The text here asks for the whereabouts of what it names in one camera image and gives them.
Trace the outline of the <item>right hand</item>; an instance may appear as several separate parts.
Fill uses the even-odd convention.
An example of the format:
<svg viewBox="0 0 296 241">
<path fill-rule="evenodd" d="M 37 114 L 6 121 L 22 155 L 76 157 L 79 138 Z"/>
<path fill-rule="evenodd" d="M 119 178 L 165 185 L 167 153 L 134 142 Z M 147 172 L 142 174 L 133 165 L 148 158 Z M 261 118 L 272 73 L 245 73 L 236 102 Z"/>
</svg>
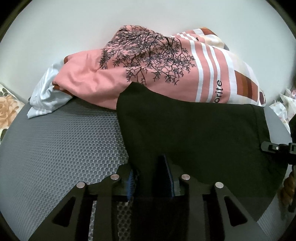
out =
<svg viewBox="0 0 296 241">
<path fill-rule="evenodd" d="M 280 200 L 283 206 L 288 207 L 292 205 L 295 197 L 295 172 L 290 172 L 289 176 L 285 178 L 283 187 L 280 190 Z"/>
</svg>

